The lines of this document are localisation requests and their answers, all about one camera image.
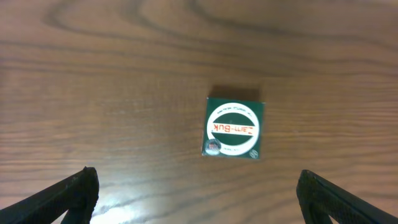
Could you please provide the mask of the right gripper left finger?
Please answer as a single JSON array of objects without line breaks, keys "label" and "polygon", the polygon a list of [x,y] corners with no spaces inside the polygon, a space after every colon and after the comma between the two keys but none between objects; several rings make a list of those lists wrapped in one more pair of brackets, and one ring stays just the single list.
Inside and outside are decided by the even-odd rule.
[{"label": "right gripper left finger", "polygon": [[84,167],[46,189],[1,210],[1,223],[89,223],[99,199],[96,169]]}]

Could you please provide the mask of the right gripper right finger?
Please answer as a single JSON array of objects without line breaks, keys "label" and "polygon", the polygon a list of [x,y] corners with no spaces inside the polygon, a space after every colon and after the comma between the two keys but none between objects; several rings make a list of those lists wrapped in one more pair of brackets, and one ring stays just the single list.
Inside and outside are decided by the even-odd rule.
[{"label": "right gripper right finger", "polygon": [[306,224],[390,224],[397,217],[378,209],[310,170],[301,171],[296,188]]}]

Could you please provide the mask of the dark green Zam-Buk box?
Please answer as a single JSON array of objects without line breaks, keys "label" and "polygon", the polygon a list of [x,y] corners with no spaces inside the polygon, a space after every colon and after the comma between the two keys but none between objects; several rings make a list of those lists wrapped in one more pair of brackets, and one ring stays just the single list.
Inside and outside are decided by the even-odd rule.
[{"label": "dark green Zam-Buk box", "polygon": [[259,159],[265,103],[206,99],[203,156]]}]

